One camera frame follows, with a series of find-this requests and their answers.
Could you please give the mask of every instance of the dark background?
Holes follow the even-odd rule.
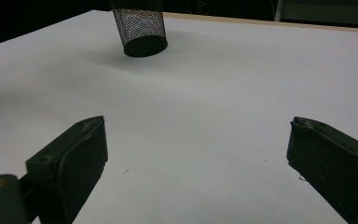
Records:
[[[278,0],[161,0],[163,11],[273,21]],[[87,11],[111,10],[108,0],[1,0],[0,43]]]

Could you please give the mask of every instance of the white table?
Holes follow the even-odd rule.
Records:
[[[0,174],[104,115],[109,162],[75,223],[345,223],[285,156],[294,116],[358,139],[358,32],[165,25],[143,59],[112,12],[0,44]]]

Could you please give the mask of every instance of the table edge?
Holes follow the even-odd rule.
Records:
[[[351,27],[324,26],[324,25],[291,23],[291,22],[281,22],[281,21],[255,21],[255,20],[247,20],[247,19],[201,16],[201,15],[181,14],[181,13],[172,13],[172,12],[163,12],[163,16],[166,18],[193,20],[193,21],[217,21],[217,22],[230,22],[230,23],[243,23],[243,24],[256,24],[256,25],[312,28],[312,29],[358,33],[358,28],[351,28]]]

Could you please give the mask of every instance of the black mesh cup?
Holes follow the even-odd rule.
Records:
[[[110,0],[124,53],[146,57],[168,46],[161,0]]]

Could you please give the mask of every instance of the mesh pencil cup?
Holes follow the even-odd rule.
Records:
[[[168,46],[161,0],[110,0],[124,53],[147,57]]]

